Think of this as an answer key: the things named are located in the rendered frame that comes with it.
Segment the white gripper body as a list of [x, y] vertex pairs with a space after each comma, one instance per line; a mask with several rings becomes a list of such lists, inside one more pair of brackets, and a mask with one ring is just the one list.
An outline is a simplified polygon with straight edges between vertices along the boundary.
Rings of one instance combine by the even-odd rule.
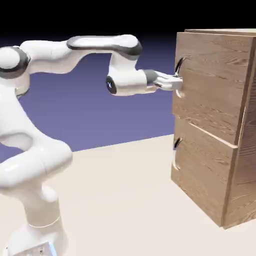
[[170, 75], [159, 71], [156, 71], [156, 79], [153, 84], [160, 87], [164, 91], [180, 90], [183, 85], [183, 78], [177, 74]]

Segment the light wood cabinet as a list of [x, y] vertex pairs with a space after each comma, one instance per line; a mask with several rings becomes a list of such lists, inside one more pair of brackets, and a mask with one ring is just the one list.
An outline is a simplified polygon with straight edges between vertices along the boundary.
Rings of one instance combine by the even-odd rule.
[[[187, 29], [184, 32], [256, 36], [256, 29]], [[256, 49], [241, 113], [237, 144], [231, 144], [210, 133], [237, 146], [233, 169], [229, 175], [226, 207], [221, 226], [225, 229], [256, 219]]]

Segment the large light wood door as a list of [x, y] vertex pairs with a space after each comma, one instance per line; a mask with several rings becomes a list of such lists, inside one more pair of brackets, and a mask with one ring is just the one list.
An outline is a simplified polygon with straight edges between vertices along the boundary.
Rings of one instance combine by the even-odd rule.
[[179, 32], [183, 84], [173, 114], [236, 145], [255, 49], [256, 35]]

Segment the small light wood door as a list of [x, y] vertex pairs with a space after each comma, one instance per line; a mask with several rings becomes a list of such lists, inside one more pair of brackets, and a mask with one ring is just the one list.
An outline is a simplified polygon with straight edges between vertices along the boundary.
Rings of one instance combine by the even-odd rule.
[[177, 117], [173, 144], [179, 137], [176, 163], [180, 170], [172, 166], [171, 179], [221, 227], [238, 147]]

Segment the long curved metal handle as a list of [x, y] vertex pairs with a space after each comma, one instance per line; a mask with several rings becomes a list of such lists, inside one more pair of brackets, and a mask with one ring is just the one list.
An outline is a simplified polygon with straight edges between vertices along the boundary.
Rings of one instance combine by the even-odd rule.
[[[180, 77], [179, 72], [181, 69], [181, 66], [184, 62], [184, 60], [186, 59], [186, 57], [181, 57], [180, 60], [178, 61], [176, 67], [175, 67], [175, 72], [174, 72], [174, 77], [182, 79], [182, 77]], [[184, 96], [183, 92], [181, 91], [182, 86], [179, 86], [176, 90], [175, 93], [179, 98], [182, 98]]]

